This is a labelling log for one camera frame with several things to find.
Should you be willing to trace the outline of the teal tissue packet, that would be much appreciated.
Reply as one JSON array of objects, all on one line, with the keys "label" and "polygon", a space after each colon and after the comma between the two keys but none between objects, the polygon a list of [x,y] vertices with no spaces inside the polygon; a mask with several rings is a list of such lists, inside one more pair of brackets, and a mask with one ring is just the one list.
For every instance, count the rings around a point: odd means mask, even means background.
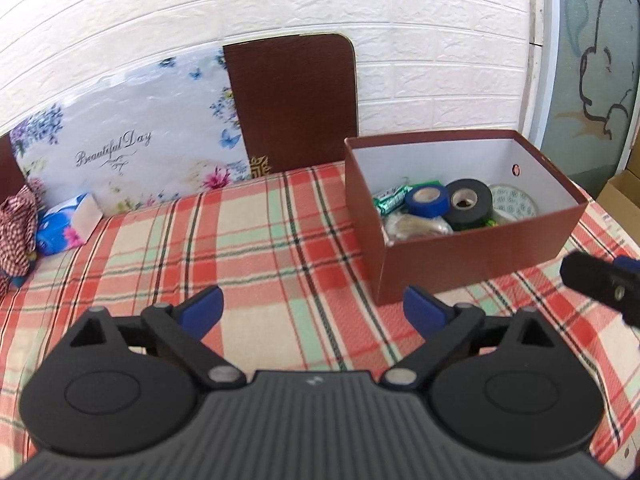
[{"label": "teal tissue packet", "polygon": [[411,191],[410,184],[402,184],[378,192],[372,196],[372,202],[381,217],[386,217],[405,203],[407,194]]}]

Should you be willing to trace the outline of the blue tape roll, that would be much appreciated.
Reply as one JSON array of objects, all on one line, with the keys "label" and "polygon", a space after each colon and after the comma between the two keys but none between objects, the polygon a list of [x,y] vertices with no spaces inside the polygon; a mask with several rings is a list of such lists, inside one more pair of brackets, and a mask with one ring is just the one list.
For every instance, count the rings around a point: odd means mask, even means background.
[{"label": "blue tape roll", "polygon": [[436,218],[448,214],[450,198],[442,185],[420,185],[407,193],[405,204],[409,214],[421,218]]}]

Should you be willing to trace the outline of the brown cardboard box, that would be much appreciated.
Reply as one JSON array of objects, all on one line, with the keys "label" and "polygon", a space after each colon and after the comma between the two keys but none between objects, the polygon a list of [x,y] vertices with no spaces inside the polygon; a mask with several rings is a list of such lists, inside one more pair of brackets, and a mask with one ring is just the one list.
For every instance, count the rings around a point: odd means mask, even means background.
[{"label": "brown cardboard box", "polygon": [[[536,216],[505,226],[390,240],[372,197],[404,183],[471,178],[526,193]],[[536,266],[559,255],[588,198],[513,130],[440,130],[345,141],[345,196],[376,304],[409,285],[432,294]]]}]

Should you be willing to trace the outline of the plaid bed blanket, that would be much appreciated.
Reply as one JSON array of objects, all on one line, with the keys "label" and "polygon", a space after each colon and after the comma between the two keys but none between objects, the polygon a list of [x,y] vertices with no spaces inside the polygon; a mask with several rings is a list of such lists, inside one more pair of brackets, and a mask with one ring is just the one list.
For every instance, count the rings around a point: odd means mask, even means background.
[{"label": "plaid bed blanket", "polygon": [[[400,304],[377,307],[345,204],[344,166],[248,181],[106,218],[79,248],[38,261],[1,301],[1,478],[35,451],[18,396],[40,361],[88,307],[138,314],[178,304],[209,284],[224,317],[204,344],[254,370],[383,370],[422,339]],[[488,314],[533,307],[598,382],[605,416],[591,452],[615,469],[639,461],[639,333],[561,284],[561,257],[579,249],[639,257],[629,235],[591,198],[559,254],[540,266],[444,292]]]}]

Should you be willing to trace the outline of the red checkered cloth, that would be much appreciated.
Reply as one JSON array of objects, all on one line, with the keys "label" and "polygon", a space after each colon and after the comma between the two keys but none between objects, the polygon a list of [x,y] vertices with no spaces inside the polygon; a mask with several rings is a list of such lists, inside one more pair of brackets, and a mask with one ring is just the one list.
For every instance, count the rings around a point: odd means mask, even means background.
[{"label": "red checkered cloth", "polygon": [[21,287],[35,266],[38,210],[28,185],[1,204],[1,298]]}]

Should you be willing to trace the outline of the floral plastic-wrapped mattress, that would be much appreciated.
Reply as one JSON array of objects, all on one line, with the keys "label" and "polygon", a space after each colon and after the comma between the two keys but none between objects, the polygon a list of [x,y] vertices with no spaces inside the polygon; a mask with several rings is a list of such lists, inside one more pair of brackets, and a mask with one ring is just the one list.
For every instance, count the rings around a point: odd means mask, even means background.
[{"label": "floral plastic-wrapped mattress", "polygon": [[89,193],[118,214],[250,178],[218,44],[114,73],[27,116],[9,140],[48,207]]}]

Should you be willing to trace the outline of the cardboard box by door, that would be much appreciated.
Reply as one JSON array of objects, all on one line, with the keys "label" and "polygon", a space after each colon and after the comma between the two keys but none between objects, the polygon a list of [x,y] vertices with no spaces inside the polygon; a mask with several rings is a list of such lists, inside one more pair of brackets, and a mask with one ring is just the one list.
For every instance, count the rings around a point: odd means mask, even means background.
[{"label": "cardboard box by door", "polygon": [[629,170],[612,177],[597,202],[633,238],[639,237],[639,178]]}]

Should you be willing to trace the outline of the brown wooden headboard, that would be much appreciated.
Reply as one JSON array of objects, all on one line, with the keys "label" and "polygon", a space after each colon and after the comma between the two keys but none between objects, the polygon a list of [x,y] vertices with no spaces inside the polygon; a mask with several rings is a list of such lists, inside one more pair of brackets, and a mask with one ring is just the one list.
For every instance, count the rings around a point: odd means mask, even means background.
[{"label": "brown wooden headboard", "polygon": [[[342,158],[344,140],[358,132],[355,51],[346,37],[294,35],[221,47],[250,158],[250,178]],[[115,70],[52,102],[114,73],[160,60]],[[1,137],[1,192],[6,196],[28,185],[9,132]]]}]

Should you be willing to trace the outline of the bag of wooden sticks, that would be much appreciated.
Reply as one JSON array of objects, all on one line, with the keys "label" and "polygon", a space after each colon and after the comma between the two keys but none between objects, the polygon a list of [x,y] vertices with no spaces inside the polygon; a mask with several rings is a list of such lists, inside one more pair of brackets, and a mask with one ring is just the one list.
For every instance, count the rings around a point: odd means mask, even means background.
[{"label": "bag of wooden sticks", "polygon": [[403,212],[390,214],[384,221],[384,228],[388,238],[393,242],[403,242],[421,237],[446,236],[454,232],[443,218],[422,218]]}]

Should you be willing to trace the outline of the clear patterned tape roll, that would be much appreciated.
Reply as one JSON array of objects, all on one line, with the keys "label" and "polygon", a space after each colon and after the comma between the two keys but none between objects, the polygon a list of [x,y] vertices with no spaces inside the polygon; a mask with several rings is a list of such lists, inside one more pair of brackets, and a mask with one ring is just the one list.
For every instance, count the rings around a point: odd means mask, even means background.
[{"label": "clear patterned tape roll", "polygon": [[489,188],[492,197],[492,220],[499,226],[535,218],[538,209],[533,199],[511,185],[496,184]]}]

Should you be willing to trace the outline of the large black tape roll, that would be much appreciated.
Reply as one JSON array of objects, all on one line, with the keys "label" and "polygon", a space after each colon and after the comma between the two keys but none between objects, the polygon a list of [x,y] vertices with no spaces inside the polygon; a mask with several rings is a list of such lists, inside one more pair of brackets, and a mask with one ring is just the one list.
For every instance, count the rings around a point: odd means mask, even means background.
[{"label": "large black tape roll", "polygon": [[456,232],[486,226],[492,217],[492,194],[476,179],[459,179],[446,185],[450,207],[444,219]]}]

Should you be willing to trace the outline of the blue floral tissue pack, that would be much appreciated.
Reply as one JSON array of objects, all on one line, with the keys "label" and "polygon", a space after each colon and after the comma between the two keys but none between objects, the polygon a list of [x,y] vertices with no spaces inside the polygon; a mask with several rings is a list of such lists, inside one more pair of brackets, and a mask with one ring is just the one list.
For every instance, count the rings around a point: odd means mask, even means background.
[{"label": "blue floral tissue pack", "polygon": [[89,239],[103,218],[91,193],[59,203],[39,219],[36,246],[40,255],[53,256],[80,247]]}]

